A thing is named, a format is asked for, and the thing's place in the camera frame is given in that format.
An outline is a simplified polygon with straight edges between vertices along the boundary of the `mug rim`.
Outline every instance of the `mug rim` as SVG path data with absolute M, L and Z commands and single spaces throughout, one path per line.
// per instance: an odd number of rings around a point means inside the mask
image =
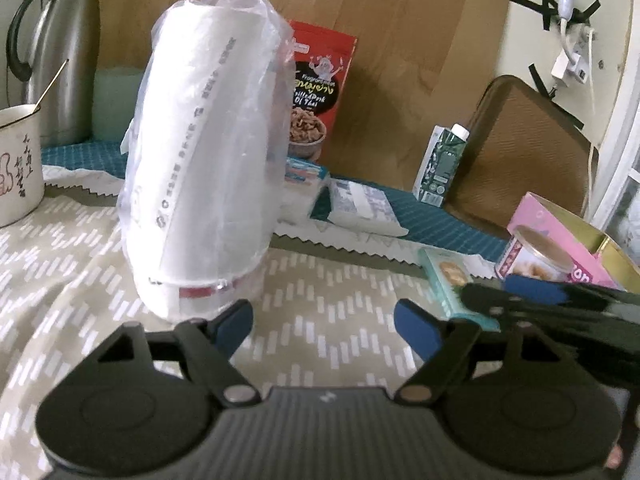
M 22 104 L 22 105 L 11 106 L 11 107 L 8 107 L 8 108 L 3 108 L 2 110 L 0 110 L 0 114 L 2 112 L 4 112 L 5 110 L 11 110 L 12 108 L 21 108 L 21 107 L 31 107 L 31 111 L 29 113 L 27 113 L 26 115 L 14 120 L 14 121 L 11 121 L 10 123 L 0 124 L 0 135 L 2 135 L 4 129 L 8 128 L 9 126 L 13 126 L 14 124 L 17 124 L 20 121 L 28 119 L 29 117 L 34 116 L 36 113 L 38 113 L 40 111 L 40 107 L 39 106 L 36 108 L 35 104 L 27 103 L 27 104 Z

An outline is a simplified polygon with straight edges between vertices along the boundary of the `red snack package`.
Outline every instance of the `red snack package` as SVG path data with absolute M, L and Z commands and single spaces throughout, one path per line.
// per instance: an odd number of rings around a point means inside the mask
M 329 28 L 289 23 L 296 60 L 289 155 L 316 161 L 334 127 L 357 40 Z

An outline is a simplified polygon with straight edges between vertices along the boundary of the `white wall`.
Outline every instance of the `white wall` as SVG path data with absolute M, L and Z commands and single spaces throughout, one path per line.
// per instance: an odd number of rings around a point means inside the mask
M 6 41 L 7 30 L 9 24 L 14 18 L 15 11 L 20 6 L 22 0 L 0 0 L 0 46 L 2 47 L 0 53 L 0 109 L 7 106 L 5 96 L 5 74 L 6 74 L 6 56 L 4 54 L 4 43 Z M 26 57 L 26 50 L 29 46 L 31 35 L 33 33 L 33 27 L 40 13 L 40 1 L 35 0 L 28 12 L 25 14 L 20 26 L 20 41 L 18 42 L 18 48 L 20 50 L 20 58 L 22 60 Z M 9 96 L 11 104 L 18 104 L 20 96 L 20 82 L 9 72 Z
M 594 0 L 576 0 L 576 7 L 586 9 Z M 591 111 L 588 86 L 577 81 L 569 88 L 560 89 L 555 102 L 572 113 L 584 124 L 583 133 L 597 147 L 600 146 L 609 124 L 616 100 L 620 76 L 624 67 L 626 44 L 630 25 L 632 0 L 600 0 L 602 6 L 593 15 L 591 25 L 596 30 L 594 42 L 593 80 L 596 92 L 596 115 Z M 554 84 L 551 69 L 560 54 L 559 30 L 552 24 L 551 31 L 542 28 L 542 17 L 523 6 L 510 3 L 502 49 L 496 67 L 497 75 L 513 74 L 535 88 L 529 75 L 529 65 L 535 63 L 547 89 Z M 604 68 L 597 67 L 602 60 Z

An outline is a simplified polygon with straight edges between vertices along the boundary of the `wooden wall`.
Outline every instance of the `wooden wall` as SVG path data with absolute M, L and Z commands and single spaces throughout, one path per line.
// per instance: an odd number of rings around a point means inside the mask
M 146 65 L 176 0 L 100 0 L 101 67 Z M 322 162 L 410 189 L 435 124 L 465 123 L 494 74 L 508 0 L 271 0 L 286 17 L 358 37 Z

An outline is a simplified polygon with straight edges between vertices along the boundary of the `ribbed black surface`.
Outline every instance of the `ribbed black surface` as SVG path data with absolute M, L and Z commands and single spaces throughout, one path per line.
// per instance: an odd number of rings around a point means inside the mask
M 50 480 L 81 479 L 54 471 Z M 189 456 L 137 479 L 515 480 L 458 449 L 432 412 L 378 388 L 274 388 L 254 408 L 227 410 Z M 602 480 L 596 469 L 555 480 Z

